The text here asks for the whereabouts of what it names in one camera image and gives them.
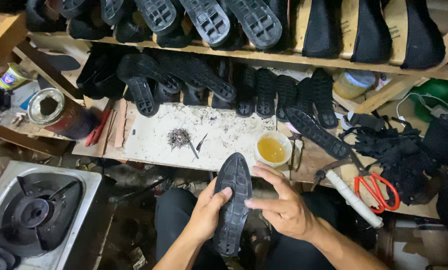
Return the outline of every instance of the white board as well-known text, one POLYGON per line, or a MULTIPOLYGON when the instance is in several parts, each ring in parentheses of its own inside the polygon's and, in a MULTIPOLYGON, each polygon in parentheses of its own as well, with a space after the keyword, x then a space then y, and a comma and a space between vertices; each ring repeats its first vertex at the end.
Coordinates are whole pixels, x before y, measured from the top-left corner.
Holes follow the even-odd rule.
POLYGON ((251 170, 256 164, 257 137, 265 131, 276 130, 276 126, 275 116, 261 119, 253 114, 240 118, 234 110, 168 103, 161 105, 153 117, 137 115, 122 156, 149 163, 219 171, 228 156, 240 152, 251 170), (187 146, 171 151, 167 134, 173 128, 187 129, 195 148, 207 134, 198 153, 199 159, 187 146))

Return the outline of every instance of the nail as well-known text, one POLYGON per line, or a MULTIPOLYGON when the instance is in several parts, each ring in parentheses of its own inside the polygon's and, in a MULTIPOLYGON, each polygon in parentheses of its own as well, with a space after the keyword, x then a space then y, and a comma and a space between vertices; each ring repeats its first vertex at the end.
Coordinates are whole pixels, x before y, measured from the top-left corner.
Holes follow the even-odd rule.
POLYGON ((244 204, 247 208, 252 208, 253 204, 252 204, 252 199, 249 200, 245 200, 244 204))
POLYGON ((232 195, 232 189, 231 187, 226 187, 222 190, 222 193, 224 193, 224 195, 226 195, 226 197, 230 197, 232 195))

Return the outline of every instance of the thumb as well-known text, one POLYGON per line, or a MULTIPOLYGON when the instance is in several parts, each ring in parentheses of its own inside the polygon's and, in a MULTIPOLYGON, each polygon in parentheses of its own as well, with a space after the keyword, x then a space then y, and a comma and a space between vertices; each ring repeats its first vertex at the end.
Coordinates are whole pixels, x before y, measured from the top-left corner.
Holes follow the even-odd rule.
POLYGON ((207 206, 217 212, 231 197, 232 189, 230 187, 226 187, 221 192, 214 194, 207 206))

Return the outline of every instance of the white tube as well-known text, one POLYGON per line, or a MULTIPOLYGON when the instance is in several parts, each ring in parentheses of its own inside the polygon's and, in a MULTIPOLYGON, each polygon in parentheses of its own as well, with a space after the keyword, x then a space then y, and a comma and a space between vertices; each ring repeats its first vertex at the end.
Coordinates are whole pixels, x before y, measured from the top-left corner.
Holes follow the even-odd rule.
POLYGON ((369 224, 376 229, 381 228, 383 219, 376 216, 369 206, 363 202, 351 188, 341 179, 332 169, 326 174, 327 179, 333 184, 337 191, 346 199, 347 203, 353 207, 353 209, 364 218, 369 224))

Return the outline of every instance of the green plastic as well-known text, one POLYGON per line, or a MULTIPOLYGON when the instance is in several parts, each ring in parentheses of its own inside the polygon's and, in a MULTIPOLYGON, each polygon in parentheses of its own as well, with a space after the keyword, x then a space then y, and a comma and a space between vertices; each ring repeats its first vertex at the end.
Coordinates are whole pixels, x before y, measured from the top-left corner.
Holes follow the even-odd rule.
MULTIPOLYGON (((410 93, 417 93, 420 95, 430 94, 448 103, 448 81, 439 79, 430 79, 421 86, 413 87, 410 93)), ((409 98, 412 101, 414 101, 415 104, 414 113, 416 114, 416 116, 421 120, 425 121, 426 123, 431 122, 434 116, 432 116, 429 110, 420 103, 418 97, 416 95, 411 95, 409 96, 409 98)), ((441 101, 438 101, 434 98, 424 96, 423 99, 426 102, 426 105, 428 105, 431 108, 436 105, 442 105, 443 107, 446 107, 444 104, 442 104, 441 101)))

